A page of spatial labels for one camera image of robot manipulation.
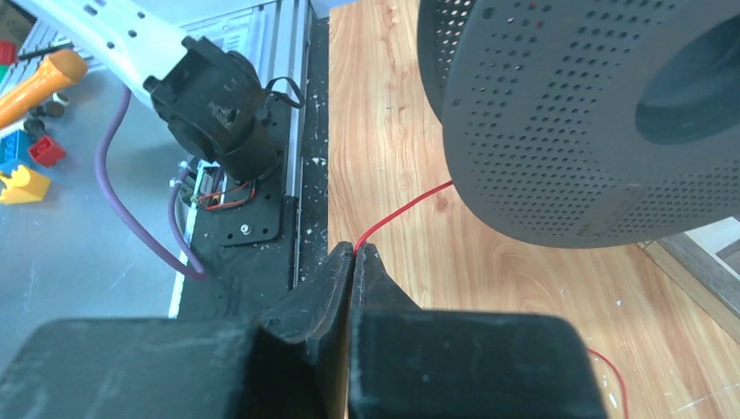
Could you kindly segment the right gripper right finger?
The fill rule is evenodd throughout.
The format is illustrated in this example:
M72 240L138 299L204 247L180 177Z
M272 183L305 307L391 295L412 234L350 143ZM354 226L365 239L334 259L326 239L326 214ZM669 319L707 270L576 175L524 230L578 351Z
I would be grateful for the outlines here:
M419 307L377 248L355 257L352 418L603 418L586 348L559 317Z

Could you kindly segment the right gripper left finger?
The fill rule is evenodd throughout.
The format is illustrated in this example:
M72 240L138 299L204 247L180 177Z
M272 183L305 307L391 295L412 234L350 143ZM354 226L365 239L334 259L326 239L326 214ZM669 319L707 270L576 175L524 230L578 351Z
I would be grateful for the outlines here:
M1 376L4 418L341 418L353 247L249 318L61 319Z

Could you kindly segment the dark grey cable spool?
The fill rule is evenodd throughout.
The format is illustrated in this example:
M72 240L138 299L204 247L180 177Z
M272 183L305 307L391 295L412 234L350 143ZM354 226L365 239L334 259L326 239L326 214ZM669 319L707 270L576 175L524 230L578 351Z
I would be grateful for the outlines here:
M739 211L736 1L423 1L417 54L493 230L599 248Z

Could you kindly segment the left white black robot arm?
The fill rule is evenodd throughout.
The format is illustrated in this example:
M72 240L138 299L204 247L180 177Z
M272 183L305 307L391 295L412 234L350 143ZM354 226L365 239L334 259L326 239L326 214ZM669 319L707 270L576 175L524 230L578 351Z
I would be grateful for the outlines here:
M251 62L133 1L23 1L113 72L164 120L192 155L253 181L273 169L278 149L258 120L267 93Z

